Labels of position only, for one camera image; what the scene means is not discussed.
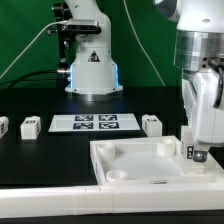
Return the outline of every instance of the white cube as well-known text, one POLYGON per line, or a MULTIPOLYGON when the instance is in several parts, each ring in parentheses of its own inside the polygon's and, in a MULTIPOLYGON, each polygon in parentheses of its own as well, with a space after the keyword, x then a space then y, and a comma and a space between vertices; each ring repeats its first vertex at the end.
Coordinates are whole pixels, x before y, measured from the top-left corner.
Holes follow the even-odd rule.
POLYGON ((9 120, 7 117, 0 117, 0 139, 8 131, 9 120))
POLYGON ((20 129, 22 139, 37 139, 41 130, 40 117, 27 117, 20 126, 20 129))
POLYGON ((155 115, 142 116, 142 129, 148 137, 161 137, 163 124, 155 115))

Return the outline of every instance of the wall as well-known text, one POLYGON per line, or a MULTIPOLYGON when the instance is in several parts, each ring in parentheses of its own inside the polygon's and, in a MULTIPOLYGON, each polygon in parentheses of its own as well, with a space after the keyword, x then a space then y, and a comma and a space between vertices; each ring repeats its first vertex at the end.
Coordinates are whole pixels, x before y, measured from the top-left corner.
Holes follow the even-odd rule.
MULTIPOLYGON (((54 22, 51 7, 60 0, 1 0, 0 74, 48 23, 54 22)), ((112 56, 120 68, 124 86, 161 86, 131 30, 123 0, 97 0, 112 21, 112 56)), ((181 71, 173 66, 176 24, 156 11, 152 0, 127 0, 139 38, 167 86, 180 85, 181 71)), ((2 81, 29 72, 56 69, 57 37, 43 34, 7 73, 2 81)), ((20 86, 53 87, 54 82, 23 83, 20 86)))

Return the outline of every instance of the black tabletop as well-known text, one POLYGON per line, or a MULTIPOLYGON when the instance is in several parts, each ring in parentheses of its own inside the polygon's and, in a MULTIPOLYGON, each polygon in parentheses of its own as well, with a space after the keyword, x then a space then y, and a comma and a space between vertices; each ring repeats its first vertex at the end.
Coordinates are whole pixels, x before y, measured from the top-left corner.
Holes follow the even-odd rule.
MULTIPOLYGON (((70 99, 61 89, 0 91, 0 116, 9 118, 9 131, 0 140, 0 188, 96 185, 90 156, 91 140, 145 137, 140 131, 48 133, 56 114, 134 113, 141 127, 145 114, 163 123, 163 135, 180 138, 186 124, 178 87, 127 88, 123 97, 104 102, 70 99), (39 116, 42 130, 37 140, 22 141, 20 125, 26 117, 39 116)), ((0 223, 217 223, 222 211, 108 214, 90 216, 0 219, 0 223)))

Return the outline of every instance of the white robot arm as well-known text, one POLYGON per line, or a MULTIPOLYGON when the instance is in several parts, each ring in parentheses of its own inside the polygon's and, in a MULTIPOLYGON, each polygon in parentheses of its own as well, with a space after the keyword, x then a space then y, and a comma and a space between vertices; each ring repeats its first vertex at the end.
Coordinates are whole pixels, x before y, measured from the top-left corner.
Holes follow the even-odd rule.
POLYGON ((65 0, 72 19, 64 27, 75 32, 76 59, 70 66, 68 95, 86 100, 100 101, 120 95, 118 67, 111 58, 111 23, 96 0, 65 0))
POLYGON ((178 22, 174 64, 183 73, 183 98, 194 139, 194 161, 224 145, 224 1, 155 0, 178 22))

